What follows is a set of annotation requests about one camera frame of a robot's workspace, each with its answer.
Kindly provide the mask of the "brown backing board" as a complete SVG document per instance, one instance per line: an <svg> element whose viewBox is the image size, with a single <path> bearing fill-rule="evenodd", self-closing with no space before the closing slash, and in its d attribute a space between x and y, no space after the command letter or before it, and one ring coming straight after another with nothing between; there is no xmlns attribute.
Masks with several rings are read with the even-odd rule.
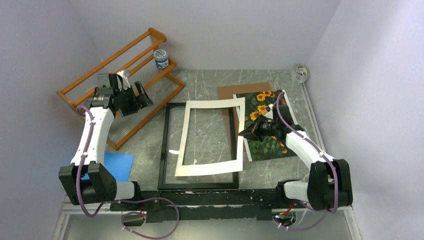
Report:
<svg viewBox="0 0 424 240"><path fill-rule="evenodd" d="M245 93L254 93L254 92L263 92L263 91L271 91L271 85L268 82L258 82L258 83L249 83L249 84L241 84L241 85L229 85L229 86L218 86L216 88L217 96L219 100L227 100L232 99L233 95L236 94L245 94ZM228 141L228 147L231 150L231 136L230 136L230 120L234 120L235 127L237 128L239 125L238 118L229 117L229 110L222 109L222 119L223 125L226 132L226 138Z"/></svg>

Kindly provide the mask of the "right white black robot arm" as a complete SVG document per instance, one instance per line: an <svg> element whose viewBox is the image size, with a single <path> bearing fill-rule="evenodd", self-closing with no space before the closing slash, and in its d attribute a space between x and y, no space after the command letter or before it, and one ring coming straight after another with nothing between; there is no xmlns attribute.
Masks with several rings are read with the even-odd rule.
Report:
<svg viewBox="0 0 424 240"><path fill-rule="evenodd" d="M334 212L353 203L349 163L325 153L300 125L261 115L238 135L260 142L264 137L276 137L308 168L307 181L291 179L278 182L274 195L278 206L286 208L295 200L308 203L315 211Z"/></svg>

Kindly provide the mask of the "black picture frame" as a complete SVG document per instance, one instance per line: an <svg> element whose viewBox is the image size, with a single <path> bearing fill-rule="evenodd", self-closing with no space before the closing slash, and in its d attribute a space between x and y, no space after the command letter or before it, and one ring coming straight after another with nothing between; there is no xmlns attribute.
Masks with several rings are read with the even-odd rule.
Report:
<svg viewBox="0 0 424 240"><path fill-rule="evenodd" d="M185 102L169 102L165 107L165 119L162 135L161 155L157 189L160 191L194 191L194 190L232 190L239 188L239 174L232 173L231 182L203 182L203 183L166 183L167 144L171 109L185 107Z"/></svg>

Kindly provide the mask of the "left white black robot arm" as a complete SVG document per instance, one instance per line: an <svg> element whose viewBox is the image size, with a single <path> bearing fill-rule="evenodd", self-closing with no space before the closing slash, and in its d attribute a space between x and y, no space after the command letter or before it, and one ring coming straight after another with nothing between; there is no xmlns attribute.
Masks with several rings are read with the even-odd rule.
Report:
<svg viewBox="0 0 424 240"><path fill-rule="evenodd" d="M118 181L105 167L105 149L117 113L122 117L150 107L143 85L129 82L129 71L102 73L97 87L85 103L76 107L84 113L84 129L70 165L59 169L59 180L74 206L123 200L130 210L142 206L139 186L131 181Z"/></svg>

